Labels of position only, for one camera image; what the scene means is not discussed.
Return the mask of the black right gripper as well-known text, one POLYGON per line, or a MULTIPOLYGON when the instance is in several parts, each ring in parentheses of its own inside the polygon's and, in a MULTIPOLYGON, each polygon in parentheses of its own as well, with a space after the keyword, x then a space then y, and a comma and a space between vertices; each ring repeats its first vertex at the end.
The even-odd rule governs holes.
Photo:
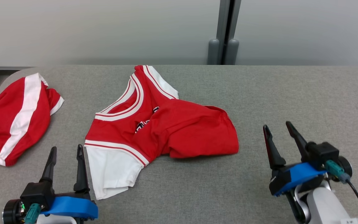
MULTIPOLYGON (((290 121, 286 121, 287 130, 295 140, 301 159, 308 159, 307 142, 290 121)), ((286 161, 280 156, 274 142, 273 135, 267 125, 263 126, 263 134, 267 149, 272 178, 269 183, 270 193, 280 196, 300 186, 300 192, 313 190, 320 186, 327 174, 330 180, 346 183, 353 175, 351 164, 340 156, 337 160, 327 160, 321 167, 313 167, 309 162, 286 166, 286 161)))

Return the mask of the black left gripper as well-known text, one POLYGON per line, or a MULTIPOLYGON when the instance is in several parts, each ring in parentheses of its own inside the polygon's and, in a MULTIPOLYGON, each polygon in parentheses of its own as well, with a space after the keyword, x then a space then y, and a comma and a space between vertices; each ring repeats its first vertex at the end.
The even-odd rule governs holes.
MULTIPOLYGON (((83 146, 78 145, 76 159, 78 161, 76 183, 74 184, 73 190, 75 192, 89 192, 89 183, 87 168, 84 156, 83 146)), ((47 162, 44 167, 43 174, 40 183, 48 182, 53 184, 53 173, 54 166, 57 161, 57 147, 52 147, 50 154, 48 156, 47 162)), ((71 193, 60 193, 56 194, 57 197, 73 197, 73 198, 82 198, 91 201, 89 193, 76 194, 71 193)), ((24 204, 20 199, 9 200, 2 212, 2 222, 4 224, 24 224, 24 218, 26 216, 26 210, 24 204)), ((52 216, 52 215, 39 215, 37 219, 37 224, 83 224, 88 219, 82 218, 70 218, 68 216, 52 216)))

